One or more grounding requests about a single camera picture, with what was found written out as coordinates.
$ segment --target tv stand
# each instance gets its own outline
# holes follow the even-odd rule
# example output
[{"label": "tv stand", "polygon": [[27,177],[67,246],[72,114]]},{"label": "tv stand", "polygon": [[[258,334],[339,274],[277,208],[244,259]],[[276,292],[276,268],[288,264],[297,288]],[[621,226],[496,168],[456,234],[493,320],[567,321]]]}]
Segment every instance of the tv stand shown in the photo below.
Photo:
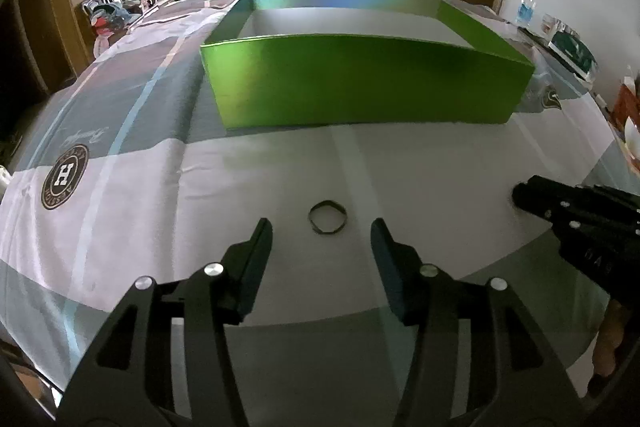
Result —
[{"label": "tv stand", "polygon": [[156,4],[154,4],[149,10],[144,12],[141,17],[138,17],[135,21],[133,21],[130,25],[127,25],[121,31],[114,33],[109,37],[109,45],[113,46],[116,42],[118,42],[121,38],[124,37],[127,33],[133,30],[136,26],[140,25],[145,21],[146,17],[149,17],[151,14],[157,12],[160,7],[165,4],[169,4],[170,2],[181,1],[181,0],[156,0]]}]

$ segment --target box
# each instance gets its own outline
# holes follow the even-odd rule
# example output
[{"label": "box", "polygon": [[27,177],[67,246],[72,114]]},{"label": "box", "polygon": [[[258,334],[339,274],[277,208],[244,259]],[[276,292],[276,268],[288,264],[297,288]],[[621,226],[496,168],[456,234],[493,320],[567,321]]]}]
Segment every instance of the box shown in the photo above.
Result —
[{"label": "box", "polygon": [[534,71],[443,0],[238,0],[201,52],[227,128],[504,123]]}]

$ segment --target blue label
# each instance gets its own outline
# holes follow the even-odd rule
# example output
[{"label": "blue label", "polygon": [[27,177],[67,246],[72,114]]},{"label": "blue label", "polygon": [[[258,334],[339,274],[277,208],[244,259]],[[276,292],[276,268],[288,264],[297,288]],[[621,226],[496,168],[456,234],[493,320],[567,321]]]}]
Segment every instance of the blue label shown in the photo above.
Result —
[{"label": "blue label", "polygon": [[527,8],[524,3],[520,5],[520,9],[518,10],[518,19],[529,23],[531,22],[531,18],[533,17],[533,9]]}]

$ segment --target metal screw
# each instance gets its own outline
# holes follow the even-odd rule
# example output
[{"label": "metal screw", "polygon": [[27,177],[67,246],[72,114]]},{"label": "metal screw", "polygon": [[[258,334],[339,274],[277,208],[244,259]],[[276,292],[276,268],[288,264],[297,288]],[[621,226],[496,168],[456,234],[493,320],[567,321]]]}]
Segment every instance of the metal screw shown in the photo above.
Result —
[{"label": "metal screw", "polygon": [[498,290],[498,292],[505,291],[509,287],[507,281],[501,279],[500,277],[494,277],[493,279],[491,279],[491,282],[489,284],[491,285],[491,288],[493,288],[494,290]]},{"label": "metal screw", "polygon": [[206,273],[209,277],[217,277],[222,274],[225,270],[225,267],[220,263],[209,263],[204,267],[204,273]]},{"label": "metal screw", "polygon": [[148,275],[143,275],[142,277],[138,277],[136,279],[136,282],[134,282],[134,284],[136,285],[136,288],[138,288],[139,290],[146,290],[147,288],[149,288],[149,286],[151,286],[153,284],[154,280],[151,279],[151,277],[149,277]]},{"label": "metal screw", "polygon": [[423,277],[436,277],[439,271],[438,267],[433,266],[433,264],[423,264],[420,266],[420,275]]}]

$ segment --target green box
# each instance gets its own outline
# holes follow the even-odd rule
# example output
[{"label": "green box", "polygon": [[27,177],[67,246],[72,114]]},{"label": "green box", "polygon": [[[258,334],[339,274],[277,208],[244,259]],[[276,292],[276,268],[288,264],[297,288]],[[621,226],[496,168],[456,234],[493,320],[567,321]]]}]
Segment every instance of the green box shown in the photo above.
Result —
[{"label": "green box", "polygon": [[534,71],[443,0],[238,0],[201,52],[227,128],[504,123]]}]

